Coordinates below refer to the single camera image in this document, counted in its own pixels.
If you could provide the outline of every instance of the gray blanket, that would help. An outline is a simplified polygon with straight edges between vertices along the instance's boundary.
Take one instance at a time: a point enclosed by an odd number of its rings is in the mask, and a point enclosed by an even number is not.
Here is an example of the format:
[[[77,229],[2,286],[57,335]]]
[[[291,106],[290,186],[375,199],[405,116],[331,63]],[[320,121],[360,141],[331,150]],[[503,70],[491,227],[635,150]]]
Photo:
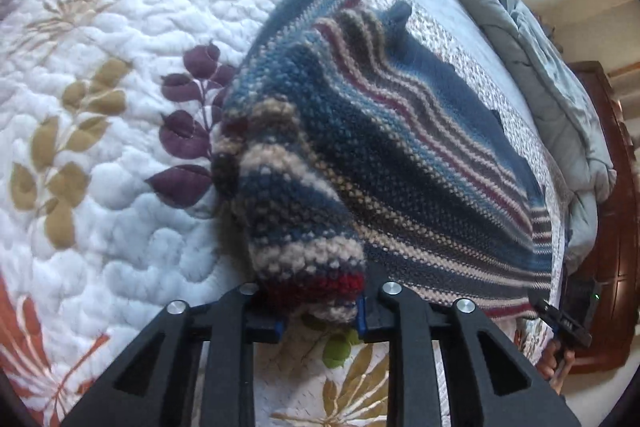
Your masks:
[[[580,81],[521,0],[459,0],[482,28],[527,100],[540,137],[573,191],[565,263],[574,271],[593,248],[596,202],[616,172],[598,115]]]

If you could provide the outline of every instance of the silver screw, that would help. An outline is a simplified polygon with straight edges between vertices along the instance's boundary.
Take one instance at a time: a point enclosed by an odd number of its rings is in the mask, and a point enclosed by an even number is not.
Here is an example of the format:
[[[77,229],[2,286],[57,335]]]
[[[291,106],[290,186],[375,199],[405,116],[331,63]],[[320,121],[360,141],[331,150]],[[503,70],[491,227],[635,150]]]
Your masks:
[[[246,282],[240,286],[240,293],[242,295],[253,295],[258,291],[258,285],[255,282]]]
[[[187,309],[187,303],[185,301],[171,301],[166,306],[167,313],[171,313],[172,315],[180,315],[184,313],[185,309]]]
[[[475,302],[470,301],[469,299],[460,299],[458,302],[456,302],[456,306],[463,313],[471,313],[476,309]]]
[[[397,282],[389,281],[382,285],[382,291],[389,295],[398,295],[402,291],[402,286]]]

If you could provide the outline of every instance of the wooden headboard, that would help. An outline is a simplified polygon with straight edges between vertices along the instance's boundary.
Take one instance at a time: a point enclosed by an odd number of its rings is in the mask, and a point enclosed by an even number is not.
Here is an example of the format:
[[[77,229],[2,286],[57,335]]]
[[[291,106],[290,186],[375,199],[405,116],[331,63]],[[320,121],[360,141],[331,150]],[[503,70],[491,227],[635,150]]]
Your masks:
[[[629,356],[640,301],[638,203],[634,150],[620,104],[599,62],[569,64],[600,117],[607,147],[618,172],[611,196],[598,206],[596,245],[572,277],[595,278],[603,284],[591,327],[593,343],[576,353],[572,373],[621,367]]]

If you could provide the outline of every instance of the floral bedspread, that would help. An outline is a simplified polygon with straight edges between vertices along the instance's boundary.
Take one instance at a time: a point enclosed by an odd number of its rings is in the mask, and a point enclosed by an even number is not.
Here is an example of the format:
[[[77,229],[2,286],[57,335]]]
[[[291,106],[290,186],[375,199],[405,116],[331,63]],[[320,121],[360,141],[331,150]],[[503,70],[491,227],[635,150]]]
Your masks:
[[[59,425],[169,301],[209,302],[250,277],[222,233],[210,154],[226,86],[278,1],[0,0],[0,365],[41,425]],[[546,187],[561,260],[561,177],[486,72],[499,60],[478,33],[479,64],[409,1],[410,30],[500,111]],[[535,359],[545,330],[521,330]],[[300,318],[256,347],[258,425],[382,426],[387,353]]]

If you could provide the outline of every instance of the knitted fabric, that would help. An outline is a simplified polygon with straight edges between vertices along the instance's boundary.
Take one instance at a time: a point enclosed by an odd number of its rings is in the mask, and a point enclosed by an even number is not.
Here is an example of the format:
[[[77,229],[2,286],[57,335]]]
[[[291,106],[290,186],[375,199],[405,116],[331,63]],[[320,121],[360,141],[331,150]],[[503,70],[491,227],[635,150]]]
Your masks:
[[[534,316],[551,223],[526,161],[411,7],[283,0],[223,106],[214,183],[271,301],[348,320],[366,260],[428,301]]]

